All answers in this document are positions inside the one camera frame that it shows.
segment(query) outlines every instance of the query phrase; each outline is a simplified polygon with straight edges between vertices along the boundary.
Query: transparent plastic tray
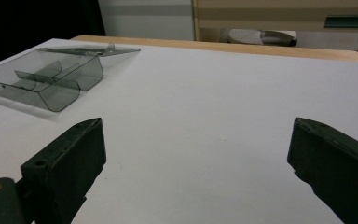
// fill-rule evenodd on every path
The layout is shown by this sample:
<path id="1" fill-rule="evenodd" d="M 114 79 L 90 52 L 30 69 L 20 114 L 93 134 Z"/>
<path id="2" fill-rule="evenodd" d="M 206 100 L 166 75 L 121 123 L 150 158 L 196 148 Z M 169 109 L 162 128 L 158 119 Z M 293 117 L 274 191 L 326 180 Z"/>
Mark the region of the transparent plastic tray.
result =
<path id="1" fill-rule="evenodd" d="M 58 112 L 102 78 L 97 55 L 36 49 L 0 65 L 0 96 Z"/>

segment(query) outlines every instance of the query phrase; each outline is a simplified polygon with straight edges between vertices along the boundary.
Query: table surface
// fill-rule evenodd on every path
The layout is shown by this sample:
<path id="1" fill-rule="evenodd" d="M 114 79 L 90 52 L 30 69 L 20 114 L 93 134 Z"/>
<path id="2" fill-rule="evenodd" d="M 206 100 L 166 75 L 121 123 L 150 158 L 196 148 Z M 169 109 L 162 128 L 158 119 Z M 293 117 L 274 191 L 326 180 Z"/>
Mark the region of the table surface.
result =
<path id="1" fill-rule="evenodd" d="M 33 49 L 74 45 L 107 46 Z M 141 51 L 101 57 L 103 80 L 60 113 L 0 98 L 0 177 L 102 118 L 107 163 L 74 224 L 341 223 L 286 158 L 296 117 L 358 140 L 357 62 L 117 45 Z"/>
<path id="2" fill-rule="evenodd" d="M 256 45 L 241 45 L 241 44 L 227 44 L 227 43 L 213 43 L 213 42 L 199 42 L 199 41 L 145 39 L 145 38 L 129 38 L 129 37 L 97 36 L 97 35 L 79 35 L 72 39 L 81 40 L 81 41 L 101 42 L 101 43 L 111 42 L 111 43 L 128 44 L 128 45 L 160 46 L 160 47 L 186 48 L 186 49 L 207 49 L 207 50 L 217 50 L 217 51 L 225 51 L 225 52 L 358 62 L 358 52 L 352 50 L 304 49 L 304 48 L 256 46 Z"/>

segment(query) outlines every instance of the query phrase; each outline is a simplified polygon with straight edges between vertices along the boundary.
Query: wooden table edge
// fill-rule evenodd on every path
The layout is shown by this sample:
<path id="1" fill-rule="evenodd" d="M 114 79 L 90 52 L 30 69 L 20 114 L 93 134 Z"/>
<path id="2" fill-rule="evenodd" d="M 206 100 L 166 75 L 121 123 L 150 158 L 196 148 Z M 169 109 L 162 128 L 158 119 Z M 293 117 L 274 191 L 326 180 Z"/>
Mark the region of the wooden table edge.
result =
<path id="1" fill-rule="evenodd" d="M 357 51 L 341 50 L 341 49 L 304 49 L 304 48 L 293 48 L 293 47 L 273 47 L 273 46 L 227 44 L 227 43 L 213 43 L 213 42 L 199 42 L 199 41 L 185 41 L 185 40 L 130 38 L 130 37 L 116 37 L 116 36 L 99 36 L 99 35 L 78 35 L 73 37 L 71 40 L 91 41 L 91 42 L 99 42 L 99 43 L 115 43 L 115 44 L 126 44 L 126 45 L 158 46 L 158 47 L 170 47 L 170 48 L 206 49 L 206 50 L 216 50 L 216 51 L 224 51 L 224 52 L 358 62 Z"/>

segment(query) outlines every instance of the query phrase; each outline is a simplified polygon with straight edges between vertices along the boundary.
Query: wall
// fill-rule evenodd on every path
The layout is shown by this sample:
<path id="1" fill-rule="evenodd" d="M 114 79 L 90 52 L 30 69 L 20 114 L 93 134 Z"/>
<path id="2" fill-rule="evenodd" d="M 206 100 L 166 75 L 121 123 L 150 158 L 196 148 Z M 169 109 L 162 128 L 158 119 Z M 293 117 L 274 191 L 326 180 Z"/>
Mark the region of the wall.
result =
<path id="1" fill-rule="evenodd" d="M 194 40 L 191 0 L 99 0 L 106 35 Z"/>

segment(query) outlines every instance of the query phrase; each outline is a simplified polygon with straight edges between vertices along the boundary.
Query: white table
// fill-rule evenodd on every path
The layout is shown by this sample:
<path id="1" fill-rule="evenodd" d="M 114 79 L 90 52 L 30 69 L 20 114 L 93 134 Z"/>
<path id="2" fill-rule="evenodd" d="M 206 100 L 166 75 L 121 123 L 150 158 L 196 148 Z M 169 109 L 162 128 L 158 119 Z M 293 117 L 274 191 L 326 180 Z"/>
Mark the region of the white table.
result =
<path id="1" fill-rule="evenodd" d="M 295 117 L 358 140 L 358 63 L 138 47 L 101 58 L 103 80 L 61 113 L 0 98 L 0 177 L 102 118 L 107 164 L 75 224 L 341 223 L 286 157 Z"/>

